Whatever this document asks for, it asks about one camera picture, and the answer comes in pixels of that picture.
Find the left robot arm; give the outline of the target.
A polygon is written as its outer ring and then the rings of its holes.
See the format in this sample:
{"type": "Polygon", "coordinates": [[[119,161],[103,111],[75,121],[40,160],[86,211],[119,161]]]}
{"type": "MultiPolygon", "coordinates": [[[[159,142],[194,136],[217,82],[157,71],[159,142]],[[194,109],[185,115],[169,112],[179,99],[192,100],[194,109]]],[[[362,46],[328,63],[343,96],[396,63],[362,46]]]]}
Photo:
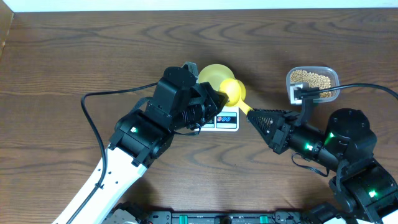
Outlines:
{"type": "Polygon", "coordinates": [[[166,68],[152,97],[139,100],[115,125],[101,159],[56,223],[102,223],[128,188],[171,145],[181,128],[197,135],[221,112],[226,93],[197,83],[188,65],[166,68]]]}

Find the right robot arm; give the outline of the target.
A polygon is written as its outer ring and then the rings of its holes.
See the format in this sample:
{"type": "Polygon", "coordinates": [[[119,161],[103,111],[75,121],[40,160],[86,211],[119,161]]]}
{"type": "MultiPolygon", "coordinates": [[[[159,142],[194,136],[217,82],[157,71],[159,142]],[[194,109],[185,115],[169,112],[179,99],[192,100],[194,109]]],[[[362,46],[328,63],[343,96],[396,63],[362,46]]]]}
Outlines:
{"type": "Polygon", "coordinates": [[[291,149],[335,172],[329,186],[343,211],[310,212],[306,222],[324,222],[331,215],[354,222],[397,222],[397,182],[374,158],[377,137],[362,111],[336,110],[326,131],[308,125],[294,111],[254,109],[247,118],[275,153],[291,149]]]}

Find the yellow measuring scoop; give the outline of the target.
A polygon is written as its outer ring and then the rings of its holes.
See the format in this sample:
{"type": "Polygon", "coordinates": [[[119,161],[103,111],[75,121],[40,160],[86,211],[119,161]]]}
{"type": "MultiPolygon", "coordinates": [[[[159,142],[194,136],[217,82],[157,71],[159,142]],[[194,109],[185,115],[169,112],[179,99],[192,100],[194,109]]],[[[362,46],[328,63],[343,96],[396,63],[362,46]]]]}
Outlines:
{"type": "Polygon", "coordinates": [[[223,80],[220,84],[219,91],[226,93],[228,96],[226,106],[237,106],[245,115],[252,110],[252,108],[244,102],[246,98],[246,87],[240,80],[235,78],[223,80]]]}

